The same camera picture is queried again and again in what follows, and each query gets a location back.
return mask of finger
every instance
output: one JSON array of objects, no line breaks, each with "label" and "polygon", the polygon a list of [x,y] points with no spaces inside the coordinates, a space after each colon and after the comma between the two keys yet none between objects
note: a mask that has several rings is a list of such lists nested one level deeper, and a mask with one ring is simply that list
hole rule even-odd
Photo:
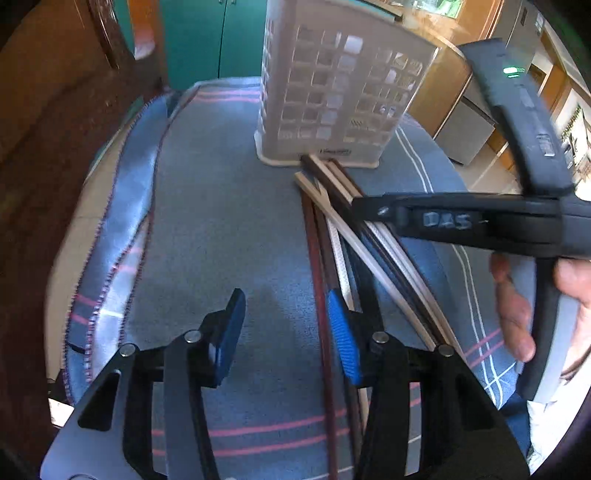
[{"label": "finger", "polygon": [[535,342],[530,335],[531,306],[506,280],[496,287],[497,311],[507,350],[522,362],[528,362],[535,354]]},{"label": "finger", "polygon": [[591,262],[561,258],[554,269],[558,289],[591,308]]},{"label": "finger", "polygon": [[493,252],[491,254],[490,268],[495,283],[507,280],[509,278],[509,273],[511,273],[509,259],[499,252]]}]

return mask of white stripe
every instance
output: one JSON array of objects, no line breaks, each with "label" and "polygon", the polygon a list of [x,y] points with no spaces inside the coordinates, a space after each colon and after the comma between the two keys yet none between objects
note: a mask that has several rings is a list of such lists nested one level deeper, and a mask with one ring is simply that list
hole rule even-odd
[{"label": "white stripe", "polygon": [[108,315],[109,317],[115,317],[117,319],[122,319],[123,314],[118,312],[112,312],[111,310],[103,310],[101,309],[99,315]]},{"label": "white stripe", "polygon": [[423,169],[423,173],[425,174],[425,178],[429,182],[429,188],[431,189],[431,192],[434,192],[433,185],[431,184],[431,179],[429,178],[429,175],[427,174],[427,170],[425,169],[425,164],[423,163],[423,160],[421,159],[421,157],[418,156],[417,151],[414,149],[413,144],[410,143],[410,140],[406,136],[406,133],[404,133],[404,130],[402,127],[400,127],[400,131],[402,132],[402,136],[404,136],[404,138],[408,142],[408,146],[410,147],[410,150],[414,153],[414,156],[417,157],[417,160],[421,164],[421,168]]},{"label": "white stripe", "polygon": [[[341,468],[340,470],[337,470],[337,473],[348,472],[349,470],[352,470],[352,469],[353,469],[353,465],[348,466],[346,468]],[[328,476],[329,476],[329,474],[325,473],[324,475],[311,476],[309,478],[304,478],[304,480],[320,480],[321,478],[326,478]]]},{"label": "white stripe", "polygon": [[[464,275],[464,287],[466,288],[466,297],[468,299],[468,308],[470,308],[470,322],[472,324],[472,331],[474,332],[474,336],[476,337],[476,343],[480,342],[480,337],[478,336],[478,331],[476,330],[476,322],[474,321],[474,310],[472,309],[472,295],[470,295],[470,288],[468,287],[468,276],[466,274],[466,265],[464,264],[464,260],[460,256],[460,253],[457,251],[457,248],[454,244],[452,244],[453,251],[456,253],[457,259],[460,261],[460,265],[462,266],[462,273]],[[478,354],[482,356],[482,346],[478,347]],[[482,367],[482,372],[484,373],[484,381],[488,383],[488,375],[486,374],[486,364],[484,362],[480,363]],[[492,402],[496,406],[496,397],[495,393],[491,389],[491,399]]]},{"label": "white stripe", "polygon": [[417,162],[414,161],[414,158],[412,158],[411,154],[408,153],[408,150],[406,149],[406,147],[404,146],[404,144],[402,143],[402,139],[400,138],[400,135],[398,135],[398,130],[395,130],[394,133],[396,133],[396,138],[398,138],[398,141],[400,142],[400,146],[402,146],[402,149],[405,151],[406,155],[408,155],[408,158],[410,158],[411,162],[413,162],[414,168],[417,170],[418,173],[418,177],[421,179],[421,181],[423,182],[423,189],[425,190],[425,192],[427,191],[427,185],[425,184],[425,179],[423,178],[423,176],[421,175],[421,171],[418,169],[418,165]]},{"label": "white stripe", "polygon": [[[411,151],[413,152],[416,160],[421,164],[421,169],[422,169],[422,171],[424,173],[424,178],[423,178],[423,175],[421,174],[420,170],[417,167],[417,163],[415,162],[415,160],[413,159],[413,157],[410,155],[410,153],[408,152],[408,150],[404,147],[404,144],[402,143],[402,139],[398,135],[398,129],[402,132],[402,135],[404,136],[404,138],[408,142],[408,146],[410,147]],[[423,160],[417,154],[417,152],[414,149],[412,143],[410,143],[410,140],[408,139],[408,137],[404,133],[403,128],[402,127],[399,127],[398,129],[396,131],[396,136],[397,136],[400,144],[402,145],[402,148],[405,151],[406,155],[408,155],[408,157],[411,159],[411,161],[414,164],[415,169],[417,170],[417,173],[421,177],[421,181],[423,182],[423,187],[424,187],[425,192],[426,193],[429,192],[429,190],[427,190],[427,185],[425,183],[425,179],[426,179],[427,182],[428,182],[428,184],[429,184],[429,188],[430,188],[431,193],[434,193],[433,184],[431,183],[431,179],[429,178],[429,175],[427,174],[427,169],[425,168],[425,164],[423,163]],[[476,330],[476,322],[475,322],[475,319],[474,319],[474,311],[473,311],[473,308],[472,308],[472,296],[470,295],[470,287],[468,286],[468,277],[467,277],[468,273],[466,272],[466,264],[464,264],[464,260],[462,259],[462,257],[460,256],[459,252],[457,251],[456,246],[452,244],[452,248],[453,248],[454,252],[456,253],[457,259],[460,261],[460,265],[462,266],[462,273],[464,275],[464,286],[466,288],[466,295],[467,295],[467,299],[468,299],[468,307],[470,309],[470,321],[472,322],[472,330],[474,332],[474,336],[476,337],[476,342],[479,342],[480,341],[480,337],[478,336],[478,331]],[[469,268],[469,274],[470,274],[470,282],[472,283],[472,285],[474,285],[474,279],[472,278],[472,268],[470,267],[470,264],[469,263],[470,263],[470,261],[468,259],[468,268]],[[478,305],[478,297],[476,295],[476,290],[475,289],[474,289],[474,300],[475,300],[475,303],[476,303],[476,306],[477,306],[477,311],[478,311],[478,315],[479,315],[479,318],[480,318],[480,323],[482,325],[482,316],[480,316],[480,307]],[[484,328],[483,327],[482,327],[482,330],[483,330],[483,336],[486,336],[486,334],[484,333]],[[480,356],[482,356],[482,347],[479,347],[478,348],[478,351],[479,351]],[[492,358],[491,358],[491,368],[493,368],[493,375],[495,377],[495,379],[493,380],[493,382],[495,382],[495,380],[496,380],[496,372],[494,371],[493,365],[494,364],[493,364],[493,361],[492,361]],[[485,367],[485,363],[484,362],[482,362],[482,372],[484,374],[484,381],[486,383],[488,383],[488,375],[486,373],[486,367]],[[501,389],[501,386],[500,386],[500,383],[498,383],[498,385],[499,385],[499,393],[500,393],[500,395],[503,395],[502,389]],[[493,403],[496,405],[496,397],[495,397],[495,394],[492,391],[492,389],[490,390],[490,392],[491,392],[491,399],[492,399]]]},{"label": "white stripe", "polygon": [[[513,362],[511,365],[509,365],[507,369],[501,375],[498,376],[498,378],[502,378],[509,370],[511,370],[515,366],[515,363],[516,362]],[[492,382],[487,383],[484,389],[486,390],[487,388],[490,388],[493,383],[495,383],[494,380]]]},{"label": "white stripe", "polygon": [[[466,256],[466,263],[468,265],[468,274],[470,275],[470,283],[472,284],[472,291],[474,292],[474,303],[476,305],[476,314],[478,315],[478,322],[480,323],[480,331],[482,332],[482,338],[486,337],[486,330],[484,329],[484,322],[482,321],[482,315],[480,313],[480,304],[478,303],[478,294],[476,293],[476,286],[474,285],[474,277],[472,275],[472,267],[470,266],[470,258],[468,257],[468,252],[464,246],[460,246],[460,249],[464,252]],[[486,342],[486,348],[490,349],[491,346]],[[496,374],[495,370],[495,363],[492,359],[492,355],[489,355],[489,362],[491,364],[491,371],[493,376],[496,380],[496,386],[499,389],[499,406],[503,405],[503,388],[501,387],[501,383],[499,382],[499,377]]]}]

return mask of hand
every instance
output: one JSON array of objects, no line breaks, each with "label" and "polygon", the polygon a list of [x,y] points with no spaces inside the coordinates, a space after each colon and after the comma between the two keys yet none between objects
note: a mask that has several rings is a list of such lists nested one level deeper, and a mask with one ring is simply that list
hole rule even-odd
[{"label": "hand", "polygon": [[[532,307],[515,290],[506,256],[491,255],[491,273],[496,284],[496,309],[505,345],[517,360],[528,362],[535,355],[534,339],[528,330]],[[568,373],[580,365],[591,348],[591,262],[560,259],[554,269],[554,282],[561,292],[581,302],[563,368],[563,373]]]}]

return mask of blue gripper pad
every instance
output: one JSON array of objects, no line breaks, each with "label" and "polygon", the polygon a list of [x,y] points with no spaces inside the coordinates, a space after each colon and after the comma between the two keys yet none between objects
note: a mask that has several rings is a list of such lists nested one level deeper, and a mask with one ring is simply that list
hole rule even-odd
[{"label": "blue gripper pad", "polygon": [[353,385],[359,387],[363,382],[361,353],[358,340],[349,323],[352,312],[349,311],[337,290],[331,290],[328,293],[328,314],[345,375]]}]

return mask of cabinet door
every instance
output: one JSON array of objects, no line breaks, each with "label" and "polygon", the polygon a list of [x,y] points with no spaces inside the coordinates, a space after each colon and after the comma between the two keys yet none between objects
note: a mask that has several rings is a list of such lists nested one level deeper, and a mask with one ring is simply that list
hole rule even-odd
[{"label": "cabinet door", "polygon": [[267,0],[227,2],[219,76],[260,76]]},{"label": "cabinet door", "polygon": [[225,10],[226,0],[160,0],[172,88],[217,78]]}]

